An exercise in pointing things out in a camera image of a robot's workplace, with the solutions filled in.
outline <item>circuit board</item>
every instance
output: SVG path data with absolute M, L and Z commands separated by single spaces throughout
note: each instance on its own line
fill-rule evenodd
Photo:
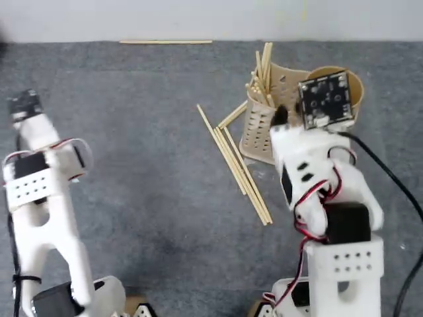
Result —
M 306 130 L 354 122 L 346 71 L 298 83 L 301 117 Z

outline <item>white wall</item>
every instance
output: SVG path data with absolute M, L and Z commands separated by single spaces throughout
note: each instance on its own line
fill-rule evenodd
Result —
M 421 0 L 0 0 L 12 42 L 423 40 Z

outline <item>wire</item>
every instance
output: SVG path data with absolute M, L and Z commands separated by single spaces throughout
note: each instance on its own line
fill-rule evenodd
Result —
M 383 171 L 396 183 L 396 185 L 403 191 L 405 196 L 410 200 L 411 204 L 416 209 L 420 220 L 423 222 L 423 209 L 421 208 L 420 204 L 417 202 L 417 199 L 413 196 L 413 194 L 408 190 L 408 188 L 395 176 L 395 174 L 385 165 L 384 162 L 358 137 L 355 135 L 348 133 L 348 132 L 337 132 L 337 134 L 347 137 L 353 141 L 355 141 L 376 163 L 379 165 Z
M 301 277 L 301 274 L 303 273 L 303 263 L 304 263 L 304 247 L 308 241 L 311 241 L 312 239 L 308 237 L 304 237 L 299 245 L 299 261 L 297 266 L 297 273 L 295 274 L 295 277 L 291 281 L 291 283 L 288 284 L 288 287 L 282 294 L 282 296 L 278 299 L 278 301 L 275 301 L 275 295 L 272 293 L 263 293 L 262 298 L 266 301 L 268 301 L 272 306 L 273 309 L 276 309 L 278 305 L 295 289 L 295 286 L 297 286 L 299 278 Z
M 18 132 L 16 136 L 16 152 L 9 154 L 5 158 L 5 160 L 3 160 L 3 164 L 2 164 L 3 168 L 11 158 L 16 157 L 19 159 L 22 154 L 31 153 L 30 151 L 21 151 L 20 146 L 21 146 L 21 141 L 20 141 L 20 134 Z M 13 275 L 13 283 L 15 284 L 15 303 L 13 305 L 13 317 L 19 317 L 20 301 L 21 301 L 21 295 L 22 295 L 22 281 L 29 280 L 29 281 L 35 281 L 41 284 L 41 278 L 37 276 L 32 276 L 32 275 L 21 275 L 18 246 L 17 246 L 16 236 L 15 236 L 15 224 L 13 222 L 12 213 L 9 210 L 9 205 L 7 203 L 6 187 L 4 187 L 3 189 L 3 199 L 5 203 L 5 210 L 7 213 L 7 231 L 9 233 L 9 240 L 11 244 L 13 267 L 15 269 L 15 274 Z
M 343 147 L 341 145 L 331 147 L 328 150 L 328 159 L 330 158 L 330 153 L 332 152 L 332 150 L 335 150 L 335 149 L 340 149 L 340 150 L 344 150 L 344 151 L 348 152 L 348 154 L 350 155 L 350 163 L 354 166 L 357 164 L 357 154 L 353 150 L 351 150 L 350 148 Z
M 392 170 L 390 170 L 385 165 L 385 163 L 383 163 L 382 160 L 359 137 L 356 137 L 355 135 L 348 132 L 335 132 L 335 133 L 355 141 L 377 163 L 377 165 L 379 165 L 382 168 L 382 170 L 387 173 L 387 175 L 392 179 L 392 181 L 394 181 L 394 183 L 396 183 L 396 185 L 403 191 L 405 196 L 407 196 L 408 200 L 410 200 L 411 204 L 414 206 L 420 219 L 423 222 L 423 209 L 421 208 L 420 204 L 417 202 L 417 199 L 408 190 L 408 188 L 395 176 Z M 418 258 L 416 264 L 412 268 L 411 272 L 408 274 L 403 286 L 401 287 L 400 293 L 398 294 L 398 297 L 397 297 L 397 302 L 395 303 L 393 317 L 400 316 L 405 295 L 410 289 L 411 283 L 413 282 L 414 278 L 416 277 L 418 271 L 422 268 L 422 266 L 423 266 L 423 251 L 420 253 L 420 257 Z
M 93 155 L 93 151 L 91 150 L 90 146 L 88 145 L 88 143 L 84 139 L 80 139 L 80 138 L 76 138 L 76 137 L 64 139 L 64 140 L 57 142 L 56 144 L 50 145 L 50 148 L 51 149 L 59 149 L 61 147 L 64 147 L 65 145 L 67 145 L 69 143 L 73 143 L 73 142 L 80 142 L 84 145 L 84 148 L 85 148 L 85 150 L 88 154 L 88 157 L 89 157 L 89 163 L 87 164 L 88 167 L 85 168 L 86 173 L 87 173 L 87 171 L 90 170 L 94 166 L 94 155 Z M 81 175 L 82 174 L 74 175 L 69 180 L 72 180 L 72 179 L 79 177 Z
M 25 151 L 15 151 L 15 152 L 13 152 L 13 153 L 11 153 L 11 154 L 9 154 L 9 155 L 7 155 L 5 158 L 4 158 L 4 160 L 3 160 L 3 162 L 1 163 L 1 168 L 2 169 L 4 169 L 5 168 L 5 165 L 12 159 L 12 158 L 14 158 L 14 157 L 17 157 L 18 159 L 21 157 L 21 155 L 22 154 L 31 154 L 32 152 L 31 151 L 27 151 L 27 150 L 25 150 Z

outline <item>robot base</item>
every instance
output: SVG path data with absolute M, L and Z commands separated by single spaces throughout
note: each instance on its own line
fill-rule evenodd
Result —
M 273 285 L 272 292 L 277 298 L 284 293 L 292 280 L 280 279 Z M 278 306 L 277 313 L 273 311 L 272 305 L 260 300 L 250 309 L 248 317 L 309 317 L 310 300 L 308 292 L 308 278 L 302 277 L 292 294 Z

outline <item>white plastic bracket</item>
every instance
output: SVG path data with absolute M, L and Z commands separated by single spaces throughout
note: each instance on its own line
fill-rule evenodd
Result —
M 311 317 L 380 317 L 383 276 L 383 240 L 325 246 L 310 242 Z M 339 292 L 338 283 L 349 282 Z
M 53 170 L 47 168 L 7 182 L 6 190 L 9 209 L 13 212 L 26 203 L 60 193 L 60 182 L 54 177 Z

